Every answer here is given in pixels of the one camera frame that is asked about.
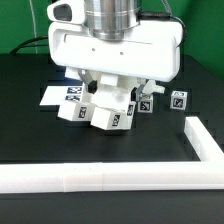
white plastic casing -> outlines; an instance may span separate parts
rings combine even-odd
[[[123,41],[101,41],[88,28],[52,23],[49,44],[56,64],[90,71],[168,82],[179,71],[182,27],[176,22],[142,21]]]
[[[55,22],[63,22],[59,21],[54,16],[54,8],[60,5],[69,5],[72,10],[72,20],[69,22],[71,24],[83,24],[86,20],[85,15],[85,2],[84,0],[60,0],[54,4],[51,4],[47,8],[47,15],[51,21]]]

block with fiducial marker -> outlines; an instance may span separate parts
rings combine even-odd
[[[58,117],[69,121],[90,121],[92,118],[90,107],[89,103],[64,100],[60,105]]]
[[[138,112],[140,113],[152,113],[153,112],[153,95],[144,96],[140,102],[138,102]]]
[[[187,92],[173,91],[171,95],[170,108],[185,110],[187,105]]]
[[[127,113],[95,107],[91,125],[104,130],[128,130],[131,128],[135,102],[130,102]]]

metal cylinder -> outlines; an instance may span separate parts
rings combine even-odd
[[[85,7],[85,26],[102,40],[122,40],[125,29],[139,24],[141,0],[85,0]]]

white block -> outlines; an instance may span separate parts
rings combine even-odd
[[[65,72],[65,77],[70,78],[70,79],[81,80],[81,78],[78,74],[78,69],[77,68],[67,67],[66,72]]]
[[[120,129],[121,113],[96,107],[93,113],[91,125],[104,130]]]
[[[98,85],[92,103],[98,107],[127,113],[131,92],[114,86]]]
[[[173,91],[171,95],[170,108],[185,110],[187,105],[187,92]]]
[[[152,113],[153,112],[153,95],[145,96],[138,102],[138,112]]]
[[[100,83],[104,85],[117,86],[118,75],[102,73]]]
[[[127,113],[95,107],[91,125],[104,130],[129,130],[135,111],[135,102],[128,106]]]
[[[224,154],[198,117],[186,117],[184,133],[201,161],[224,161]]]
[[[69,121],[89,121],[88,103],[80,103],[75,101],[62,101],[58,117]]]

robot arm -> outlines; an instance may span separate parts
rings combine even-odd
[[[84,82],[80,103],[94,107],[88,118],[94,126],[129,129],[129,118],[125,118],[128,125],[116,128],[99,120],[102,114],[108,120],[127,117],[133,100],[163,93],[155,81],[169,82],[179,71],[183,24],[170,19],[169,13],[141,12],[140,8],[139,0],[61,0],[48,7],[54,21],[49,28],[51,57],[67,67],[66,77]],[[59,116],[67,119],[60,111]]]

